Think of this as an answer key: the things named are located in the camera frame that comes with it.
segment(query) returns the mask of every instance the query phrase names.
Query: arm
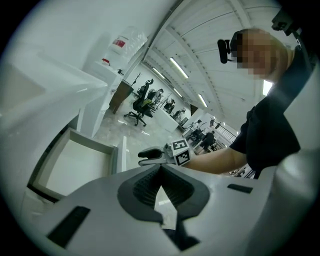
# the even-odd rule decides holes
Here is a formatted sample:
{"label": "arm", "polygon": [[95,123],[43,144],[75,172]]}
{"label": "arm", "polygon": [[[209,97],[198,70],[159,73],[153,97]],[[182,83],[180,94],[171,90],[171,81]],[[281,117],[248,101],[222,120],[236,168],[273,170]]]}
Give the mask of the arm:
{"label": "arm", "polygon": [[223,174],[241,168],[246,163],[247,158],[244,153],[228,147],[208,154],[197,155],[183,167],[211,174]]}

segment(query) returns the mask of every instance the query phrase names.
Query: railing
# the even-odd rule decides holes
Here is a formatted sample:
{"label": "railing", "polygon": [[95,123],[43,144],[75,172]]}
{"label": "railing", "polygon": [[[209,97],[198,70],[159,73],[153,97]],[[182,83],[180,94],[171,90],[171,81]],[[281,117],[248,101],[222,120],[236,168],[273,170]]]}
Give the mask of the railing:
{"label": "railing", "polygon": [[226,128],[224,128],[222,125],[218,127],[218,129],[216,129],[219,133],[221,133],[223,135],[223,137],[225,137],[227,140],[229,140],[230,142],[234,142],[236,139],[236,136],[233,135],[230,131],[228,131]]}

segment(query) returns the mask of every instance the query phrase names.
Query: white wall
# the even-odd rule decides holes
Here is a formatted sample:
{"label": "white wall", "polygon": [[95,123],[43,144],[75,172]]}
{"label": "white wall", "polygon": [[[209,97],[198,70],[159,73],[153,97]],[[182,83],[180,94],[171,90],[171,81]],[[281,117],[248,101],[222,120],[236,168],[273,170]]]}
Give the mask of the white wall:
{"label": "white wall", "polygon": [[156,91],[159,89],[163,89],[163,99],[166,99],[168,95],[171,93],[169,99],[174,99],[175,101],[175,107],[173,109],[173,113],[175,113],[178,110],[181,110],[182,108],[186,108],[186,111],[184,115],[181,116],[181,118],[190,118],[191,112],[190,112],[190,104],[184,102],[179,95],[177,95],[171,88],[169,88],[165,83],[163,83],[160,78],[158,78],[155,73],[153,73],[150,69],[148,69],[143,64],[139,64],[135,67],[135,69],[131,72],[131,74],[127,77],[126,81],[129,84],[132,84],[134,80],[136,79],[137,75],[141,73],[139,78],[136,80],[136,83],[132,86],[135,92],[141,87],[144,86],[147,80],[153,79],[153,84],[149,86],[149,89],[155,89]]}
{"label": "white wall", "polygon": [[48,55],[82,69],[102,35],[108,34],[112,41],[127,26],[135,26],[148,37],[157,30],[173,3],[172,0],[44,0],[25,19],[14,40],[43,46]]}

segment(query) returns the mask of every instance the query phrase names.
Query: white cube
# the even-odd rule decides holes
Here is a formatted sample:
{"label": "white cube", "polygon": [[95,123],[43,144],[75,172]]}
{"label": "white cube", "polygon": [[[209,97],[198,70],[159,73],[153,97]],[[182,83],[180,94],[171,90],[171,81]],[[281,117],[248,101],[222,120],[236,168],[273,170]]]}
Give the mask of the white cube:
{"label": "white cube", "polygon": [[177,139],[171,142],[174,162],[177,166],[184,165],[191,159],[191,149],[185,138]]}

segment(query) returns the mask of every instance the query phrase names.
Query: white ceiling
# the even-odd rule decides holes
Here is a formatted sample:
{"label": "white ceiling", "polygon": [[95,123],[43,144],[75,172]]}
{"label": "white ceiling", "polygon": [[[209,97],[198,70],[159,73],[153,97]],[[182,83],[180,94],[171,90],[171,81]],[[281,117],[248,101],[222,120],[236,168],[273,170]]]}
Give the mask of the white ceiling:
{"label": "white ceiling", "polygon": [[[294,37],[272,30],[272,19],[281,6],[272,0],[184,0],[166,20],[143,61],[163,73],[183,99],[205,110],[235,130],[247,112],[263,98],[262,80],[253,80],[235,63],[222,64],[219,39],[257,27],[270,32],[292,49]],[[169,58],[182,66],[185,79]]]}

